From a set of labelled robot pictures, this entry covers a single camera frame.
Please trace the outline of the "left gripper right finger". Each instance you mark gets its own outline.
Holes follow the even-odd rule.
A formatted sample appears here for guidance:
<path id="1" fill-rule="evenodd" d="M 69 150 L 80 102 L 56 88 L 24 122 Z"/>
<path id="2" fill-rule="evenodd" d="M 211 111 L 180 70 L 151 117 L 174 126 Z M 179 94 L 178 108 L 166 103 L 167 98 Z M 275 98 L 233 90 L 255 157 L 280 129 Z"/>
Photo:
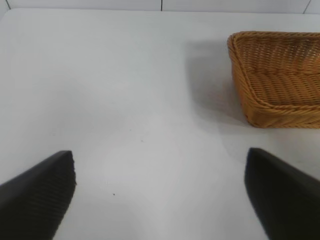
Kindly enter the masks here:
<path id="1" fill-rule="evenodd" d="M 244 184 L 270 240 L 320 238 L 319 180 L 252 147 L 247 153 Z"/>

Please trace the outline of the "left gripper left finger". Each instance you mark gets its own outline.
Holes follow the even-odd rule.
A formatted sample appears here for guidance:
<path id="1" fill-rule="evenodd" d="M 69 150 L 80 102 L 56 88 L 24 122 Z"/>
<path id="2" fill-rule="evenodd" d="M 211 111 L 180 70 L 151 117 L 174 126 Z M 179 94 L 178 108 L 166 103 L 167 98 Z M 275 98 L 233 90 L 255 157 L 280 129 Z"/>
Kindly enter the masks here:
<path id="1" fill-rule="evenodd" d="M 51 240 L 76 189 L 72 151 L 59 151 L 0 186 L 0 238 Z"/>

